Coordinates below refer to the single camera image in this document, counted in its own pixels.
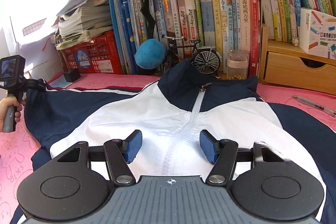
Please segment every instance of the blue plush toy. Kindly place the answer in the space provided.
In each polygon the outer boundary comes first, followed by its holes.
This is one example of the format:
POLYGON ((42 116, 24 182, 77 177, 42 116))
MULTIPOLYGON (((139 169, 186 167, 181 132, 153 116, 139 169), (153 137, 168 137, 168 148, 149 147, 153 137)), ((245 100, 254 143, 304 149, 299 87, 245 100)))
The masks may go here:
POLYGON ((156 39, 148 39, 142 43, 135 54, 135 62, 140 68, 157 68, 165 58, 166 48, 156 39))

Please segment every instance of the white zipper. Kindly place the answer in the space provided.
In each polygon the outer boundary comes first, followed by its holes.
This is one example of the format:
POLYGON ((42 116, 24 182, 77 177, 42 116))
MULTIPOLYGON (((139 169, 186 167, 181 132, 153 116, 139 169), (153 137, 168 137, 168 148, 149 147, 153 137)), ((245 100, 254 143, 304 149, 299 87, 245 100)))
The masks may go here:
POLYGON ((203 98, 205 95, 206 86, 211 85, 212 83, 206 83, 201 86, 199 89, 199 93, 197 95, 196 101, 194 103, 193 109, 191 111, 190 119, 189 121, 181 128, 179 132, 174 134, 174 136, 171 137, 171 141, 169 144, 169 147, 167 149, 167 153, 165 155, 165 159, 163 161, 161 175, 167 176, 172 173, 175 163, 175 158, 173 157, 173 154, 175 152, 175 148, 178 145, 180 139, 190 133, 191 128, 193 128, 196 125, 201 105, 203 102, 203 98))

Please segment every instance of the wooden drawer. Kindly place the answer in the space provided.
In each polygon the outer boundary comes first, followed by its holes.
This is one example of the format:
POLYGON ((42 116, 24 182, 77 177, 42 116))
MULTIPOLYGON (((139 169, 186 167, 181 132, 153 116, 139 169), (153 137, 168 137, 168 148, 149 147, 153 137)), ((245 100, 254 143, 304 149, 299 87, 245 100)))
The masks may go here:
POLYGON ((336 94, 336 66, 310 68, 297 56, 268 52, 265 81, 336 94))

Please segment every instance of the drawer cutout handle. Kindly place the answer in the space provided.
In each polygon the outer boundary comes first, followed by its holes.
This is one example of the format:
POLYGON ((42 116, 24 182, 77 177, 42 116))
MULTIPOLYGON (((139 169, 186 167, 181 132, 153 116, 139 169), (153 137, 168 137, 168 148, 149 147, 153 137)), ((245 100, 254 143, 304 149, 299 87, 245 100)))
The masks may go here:
POLYGON ((300 57, 300 59, 309 68, 316 69, 316 68, 321 68, 325 65, 325 63, 320 62, 320 61, 315 61, 315 60, 311 60, 311 59, 307 59, 307 58, 303 58, 303 57, 300 57))

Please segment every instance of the zipper pull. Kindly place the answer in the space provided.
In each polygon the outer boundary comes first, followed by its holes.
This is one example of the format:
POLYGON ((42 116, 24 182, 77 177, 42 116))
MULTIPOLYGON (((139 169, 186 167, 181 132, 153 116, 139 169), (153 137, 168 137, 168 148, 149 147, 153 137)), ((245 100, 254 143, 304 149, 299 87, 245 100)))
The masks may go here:
POLYGON ((211 85, 211 84, 212 84, 212 83, 206 83, 206 84, 202 85, 201 88, 199 89, 199 91, 200 91, 200 92, 205 92, 205 90, 206 90, 205 87, 208 86, 208 85, 211 85))

